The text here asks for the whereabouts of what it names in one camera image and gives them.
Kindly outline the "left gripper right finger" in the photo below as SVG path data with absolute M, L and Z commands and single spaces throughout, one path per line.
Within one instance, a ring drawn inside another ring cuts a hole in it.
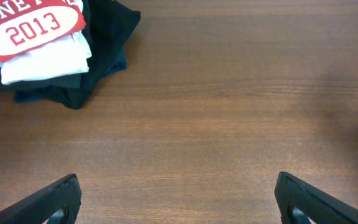
M 274 193 L 284 224 L 358 224 L 358 209 L 290 173 L 279 173 Z

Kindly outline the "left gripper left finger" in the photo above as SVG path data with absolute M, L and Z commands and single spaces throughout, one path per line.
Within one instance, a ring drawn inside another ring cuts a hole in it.
M 68 174 L 0 211 L 0 223 L 74 224 L 81 206 L 76 174 Z

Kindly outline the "orange t-shirt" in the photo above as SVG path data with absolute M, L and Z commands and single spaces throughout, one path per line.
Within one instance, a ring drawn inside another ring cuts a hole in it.
M 7 62 L 85 25 L 74 1 L 0 1 L 0 61 Z

